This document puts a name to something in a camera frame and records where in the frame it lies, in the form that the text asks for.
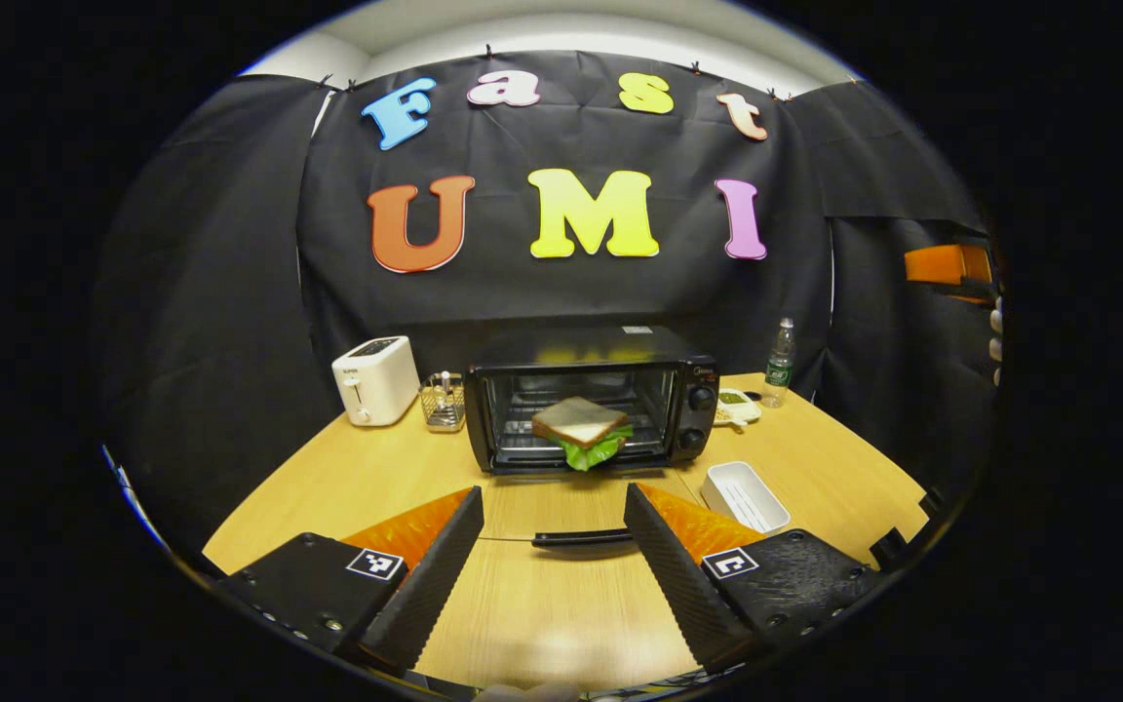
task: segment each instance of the white toaster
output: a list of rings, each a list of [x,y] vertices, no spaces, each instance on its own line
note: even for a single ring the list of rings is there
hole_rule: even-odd
[[[404,336],[372,338],[331,361],[340,401],[357,426],[391,425],[418,395],[418,370]]]

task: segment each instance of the bread slice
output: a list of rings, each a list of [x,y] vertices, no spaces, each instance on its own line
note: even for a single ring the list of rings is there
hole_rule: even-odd
[[[531,434],[545,439],[569,440],[587,449],[627,422],[627,412],[602,408],[583,396],[567,396],[531,417]]]

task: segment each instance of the black curtain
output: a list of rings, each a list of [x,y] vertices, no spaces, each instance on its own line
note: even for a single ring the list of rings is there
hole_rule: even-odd
[[[530,107],[476,107],[467,91],[492,71],[540,79]],[[621,103],[619,76],[668,83],[668,115]],[[437,81],[424,131],[383,152],[363,107],[419,78]],[[770,133],[737,131],[718,94],[739,92]],[[764,370],[783,316],[798,331],[794,388],[811,395],[830,306],[830,239],[802,135],[766,92],[652,60],[585,52],[531,52],[435,63],[357,85],[331,99],[312,142],[300,201],[307,307],[329,358],[362,339],[409,335],[419,373],[464,368],[487,336],[536,326],[660,323],[718,357],[722,373]],[[618,170],[649,174],[647,212],[660,253],[538,259],[537,168],[569,168],[592,197]],[[447,265],[395,274],[371,252],[366,197],[413,185],[410,240],[437,234],[433,180],[468,174],[465,240]],[[764,259],[736,259],[716,179],[751,182]]]
[[[298,195],[327,90],[238,79],[129,189],[93,286],[107,443],[182,555],[339,411],[299,294]]]
[[[788,102],[805,139],[834,254],[834,310],[816,405],[955,496],[994,430],[989,307],[905,281],[904,254],[988,236],[948,161],[869,84]]]

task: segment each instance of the toaster oven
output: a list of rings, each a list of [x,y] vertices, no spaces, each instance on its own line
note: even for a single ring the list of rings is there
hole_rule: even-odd
[[[713,356],[669,329],[540,329],[496,339],[463,379],[467,435],[494,475],[566,471],[565,450],[531,417],[567,396],[621,410],[632,436],[594,469],[664,467],[700,456],[713,429]]]

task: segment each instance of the white plate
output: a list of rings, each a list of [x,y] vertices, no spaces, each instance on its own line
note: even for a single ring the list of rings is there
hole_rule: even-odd
[[[739,395],[742,403],[723,403],[722,392],[730,392],[731,395]],[[719,388],[718,390],[718,413],[713,417],[713,426],[723,426],[739,422],[755,422],[761,418],[761,409],[754,403],[751,396],[745,395],[733,388]]]
[[[700,496],[710,510],[761,534],[784,528],[792,520],[783,502],[745,462],[721,463],[709,468],[705,483],[700,485]]]

